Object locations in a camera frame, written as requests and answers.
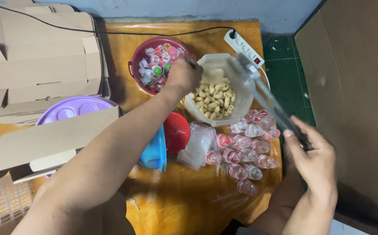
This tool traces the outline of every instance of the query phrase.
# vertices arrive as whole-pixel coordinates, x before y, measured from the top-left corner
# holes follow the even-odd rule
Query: blue plastic bowl
[[[167,154],[165,150],[164,128],[161,125],[160,129],[155,133],[153,139],[148,143],[147,147],[140,157],[140,164],[149,169],[160,169],[160,172],[165,172],[167,163]]]

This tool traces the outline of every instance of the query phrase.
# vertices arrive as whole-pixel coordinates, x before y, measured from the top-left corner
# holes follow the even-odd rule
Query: person's left hand
[[[178,89],[182,97],[190,92],[195,93],[195,88],[200,86],[203,71],[191,56],[183,56],[171,65],[165,88]]]

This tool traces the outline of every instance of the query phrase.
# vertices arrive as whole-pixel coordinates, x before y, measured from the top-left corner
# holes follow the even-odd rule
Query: power strip
[[[265,60],[260,57],[259,54],[255,52],[238,33],[235,33],[235,37],[232,39],[230,37],[230,33],[232,31],[233,30],[230,30],[225,34],[224,40],[234,49],[235,52],[243,53],[245,56],[247,56],[256,69],[259,69],[265,63]]]

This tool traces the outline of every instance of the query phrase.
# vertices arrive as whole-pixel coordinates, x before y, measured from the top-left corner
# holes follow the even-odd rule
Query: wall
[[[261,30],[294,33],[321,0],[37,0],[60,2],[108,22],[259,20]]]

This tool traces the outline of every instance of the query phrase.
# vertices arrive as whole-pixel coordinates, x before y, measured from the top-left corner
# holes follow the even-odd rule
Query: orange tablecloth
[[[178,34],[215,26],[234,27],[255,51],[263,57],[258,22],[172,22],[172,23],[108,23],[108,31]],[[197,59],[204,54],[230,53],[234,50],[223,40],[227,29],[209,30],[197,34],[174,37],[186,45]],[[103,41],[112,89],[111,99],[125,111],[130,111],[150,96],[141,92],[128,72],[128,61],[134,50],[152,36],[109,35]],[[260,109],[254,101],[252,108]],[[191,122],[192,118],[179,104],[175,112]],[[21,129],[11,124],[0,124],[0,136]],[[226,133],[225,127],[217,127]],[[139,183],[131,188],[140,210],[128,202],[127,218],[137,234],[219,234],[232,218],[248,224],[268,206],[271,193],[282,180],[279,140],[270,141],[270,155],[280,167],[263,170],[263,179],[254,183],[259,188],[256,197],[238,193],[235,180],[222,173],[217,176],[216,166],[202,167],[199,172],[175,163],[176,156],[168,156],[165,173],[136,166],[130,177]],[[31,181],[33,195],[45,181],[41,177]]]

